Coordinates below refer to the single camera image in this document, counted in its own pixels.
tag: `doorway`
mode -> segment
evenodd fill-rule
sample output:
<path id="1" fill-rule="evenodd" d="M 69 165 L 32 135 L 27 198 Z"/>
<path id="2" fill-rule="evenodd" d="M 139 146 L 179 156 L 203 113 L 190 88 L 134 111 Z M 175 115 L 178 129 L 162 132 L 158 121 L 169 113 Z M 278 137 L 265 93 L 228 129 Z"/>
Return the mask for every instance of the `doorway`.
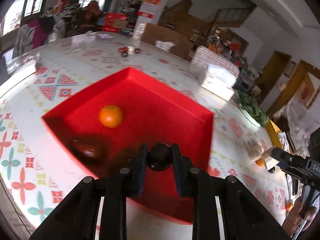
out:
<path id="1" fill-rule="evenodd" d="M 286 88 L 267 111 L 267 114 L 272 117 L 291 100 L 296 100 L 306 108 L 310 108 L 318 96 L 319 90 L 320 69 L 302 60 Z"/>
<path id="2" fill-rule="evenodd" d="M 256 80 L 256 85 L 261 89 L 261 102 L 266 98 L 274 85 L 276 85 L 290 59 L 291 56 L 288 54 L 279 51 L 273 53 L 262 75 Z"/>

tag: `dark brown fruit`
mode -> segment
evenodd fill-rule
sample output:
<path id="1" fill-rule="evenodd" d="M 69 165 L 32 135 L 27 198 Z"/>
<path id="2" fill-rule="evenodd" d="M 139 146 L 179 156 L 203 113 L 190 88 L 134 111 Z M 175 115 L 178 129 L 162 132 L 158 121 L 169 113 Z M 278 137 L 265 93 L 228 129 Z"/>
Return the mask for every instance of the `dark brown fruit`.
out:
<path id="1" fill-rule="evenodd" d="M 82 156 L 91 159 L 100 159 L 103 153 L 103 147 L 94 139 L 79 137 L 72 140 L 73 149 Z"/>
<path id="2" fill-rule="evenodd" d="M 147 154 L 147 165 L 154 171 L 164 171 L 172 164 L 172 150 L 164 143 L 152 146 Z"/>

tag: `tangerine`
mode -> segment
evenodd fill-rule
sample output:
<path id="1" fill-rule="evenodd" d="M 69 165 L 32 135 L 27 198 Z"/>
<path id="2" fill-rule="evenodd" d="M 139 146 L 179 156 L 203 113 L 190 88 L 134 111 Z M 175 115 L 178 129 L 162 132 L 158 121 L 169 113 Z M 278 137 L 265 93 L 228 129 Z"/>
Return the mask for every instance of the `tangerine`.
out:
<path id="1" fill-rule="evenodd" d="M 293 208 L 293 204 L 292 204 L 292 203 L 289 203 L 289 204 L 287 204 L 287 205 L 285 206 L 285 209 L 286 209 L 287 211 L 290 211 L 292 208 Z"/>
<path id="2" fill-rule="evenodd" d="M 99 121 L 109 128 L 118 127 L 123 120 L 123 113 L 119 106 L 105 106 L 99 112 Z"/>
<path id="3" fill-rule="evenodd" d="M 256 161 L 257 165 L 259 165 L 260 167 L 264 167 L 264 163 L 263 163 L 263 159 L 260 158 Z"/>

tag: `black ball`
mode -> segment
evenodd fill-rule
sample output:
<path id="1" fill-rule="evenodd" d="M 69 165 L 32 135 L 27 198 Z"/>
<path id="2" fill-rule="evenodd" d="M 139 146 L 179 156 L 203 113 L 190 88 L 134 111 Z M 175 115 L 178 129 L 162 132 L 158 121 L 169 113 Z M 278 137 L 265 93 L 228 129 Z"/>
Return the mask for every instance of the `black ball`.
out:
<path id="1" fill-rule="evenodd" d="M 276 170 L 276 168 L 275 167 L 273 167 L 273 168 L 271 168 L 270 170 L 268 170 L 269 171 L 269 173 L 275 173 L 275 170 Z"/>
<path id="2" fill-rule="evenodd" d="M 164 143 L 152 146 L 147 154 L 147 165 L 154 171 L 164 171 L 172 164 L 172 150 Z"/>

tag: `finger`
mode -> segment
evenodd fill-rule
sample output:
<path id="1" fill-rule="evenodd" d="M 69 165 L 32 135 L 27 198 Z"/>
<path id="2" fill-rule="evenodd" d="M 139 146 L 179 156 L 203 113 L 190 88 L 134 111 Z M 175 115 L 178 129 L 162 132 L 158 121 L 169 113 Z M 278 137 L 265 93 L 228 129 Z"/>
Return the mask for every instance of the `finger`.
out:
<path id="1" fill-rule="evenodd" d="M 299 213 L 296 212 L 289 214 L 288 219 L 294 225 L 300 225 L 303 221 L 303 218 L 299 215 Z"/>
<path id="2" fill-rule="evenodd" d="M 302 209 L 302 202 L 300 201 L 300 197 L 298 197 L 294 202 L 294 206 L 291 209 L 291 211 L 294 210 L 295 212 L 300 213 L 301 209 Z"/>
<path id="3" fill-rule="evenodd" d="M 299 230 L 299 226 L 294 225 L 294 226 L 292 227 L 292 234 L 293 234 L 293 235 L 296 234 L 296 233 L 298 232 L 298 230 Z"/>
<path id="4" fill-rule="evenodd" d="M 302 230 L 302 231 L 307 230 L 311 223 L 312 223 L 312 220 L 309 220 L 309 221 L 306 223 L 306 225 L 303 227 L 303 230 Z"/>
<path id="5" fill-rule="evenodd" d="M 305 220 L 311 220 L 314 218 L 314 216 L 317 213 L 317 208 L 316 207 L 310 207 L 310 209 L 307 211 L 307 213 L 304 215 Z"/>
<path id="6" fill-rule="evenodd" d="M 297 225 L 292 224 L 289 220 L 285 220 L 282 228 L 284 231 L 286 231 L 286 233 L 288 234 L 288 236 L 292 237 L 293 234 L 293 230 L 296 229 Z"/>

